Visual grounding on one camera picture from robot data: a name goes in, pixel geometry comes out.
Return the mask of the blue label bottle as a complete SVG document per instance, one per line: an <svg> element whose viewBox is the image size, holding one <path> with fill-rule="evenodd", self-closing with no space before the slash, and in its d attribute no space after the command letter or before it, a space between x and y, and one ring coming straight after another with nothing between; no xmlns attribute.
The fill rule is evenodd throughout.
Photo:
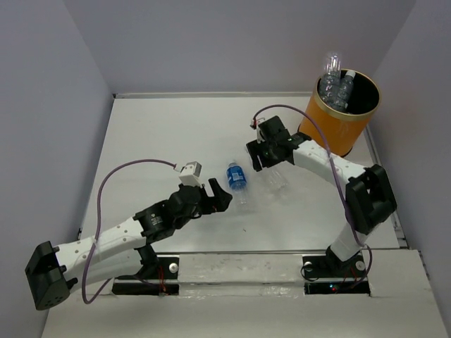
<svg viewBox="0 0 451 338"><path fill-rule="evenodd" d="M251 213L254 210L254 202L243 167L233 159L228 163L225 174L236 211Z"/></svg>

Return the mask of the clear bottle white cap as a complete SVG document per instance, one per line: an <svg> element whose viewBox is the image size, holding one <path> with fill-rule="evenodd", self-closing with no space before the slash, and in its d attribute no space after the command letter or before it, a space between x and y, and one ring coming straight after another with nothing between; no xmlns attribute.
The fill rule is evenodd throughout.
<svg viewBox="0 0 451 338"><path fill-rule="evenodd" d="M323 62L323 74L319 82L318 93L328 106L334 103L341 81L341 55L336 51L326 54Z"/></svg>

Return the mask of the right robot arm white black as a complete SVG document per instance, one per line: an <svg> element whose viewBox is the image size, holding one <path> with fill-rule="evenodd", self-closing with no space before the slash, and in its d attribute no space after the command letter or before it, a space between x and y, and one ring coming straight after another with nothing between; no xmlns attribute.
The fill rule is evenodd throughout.
<svg viewBox="0 0 451 338"><path fill-rule="evenodd" d="M330 275L342 275L369 235L397 209L387 172L377 164L365 167L328 153L301 132L290 134L278 116L256 130L257 138L246 144L255 171L288 162L338 188L347 224L326 249L324 267Z"/></svg>

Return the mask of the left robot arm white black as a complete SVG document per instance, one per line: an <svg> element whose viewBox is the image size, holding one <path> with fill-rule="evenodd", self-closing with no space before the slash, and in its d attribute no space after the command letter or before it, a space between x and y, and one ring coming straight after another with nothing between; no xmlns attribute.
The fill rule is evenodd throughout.
<svg viewBox="0 0 451 338"><path fill-rule="evenodd" d="M127 275L124 263L117 261L124 251L137 254L131 264L137 276L152 276L158 264L152 248L154 242L172 236L191 220L228 209L232 195L214 178L209 184L211 196L204 185L180 184L178 191L168 199L98 236L57 246L51 242L37 245L25 267L35 308L38 311L50 309L84 286Z"/></svg>

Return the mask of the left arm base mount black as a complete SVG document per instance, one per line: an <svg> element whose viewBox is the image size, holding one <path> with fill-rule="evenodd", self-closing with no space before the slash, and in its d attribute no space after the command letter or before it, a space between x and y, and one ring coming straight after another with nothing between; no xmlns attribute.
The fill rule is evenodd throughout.
<svg viewBox="0 0 451 338"><path fill-rule="evenodd" d="M177 296L180 257L162 255L159 264L141 277L120 276L113 281L111 292L117 296Z"/></svg>

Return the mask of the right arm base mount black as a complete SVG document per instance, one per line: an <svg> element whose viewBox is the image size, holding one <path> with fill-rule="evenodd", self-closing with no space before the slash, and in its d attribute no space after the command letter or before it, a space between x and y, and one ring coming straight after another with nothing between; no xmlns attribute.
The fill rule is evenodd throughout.
<svg viewBox="0 0 451 338"><path fill-rule="evenodd" d="M328 266L324 255L303 256L300 274L304 279L304 293L309 296L371 294L361 254L338 270Z"/></svg>

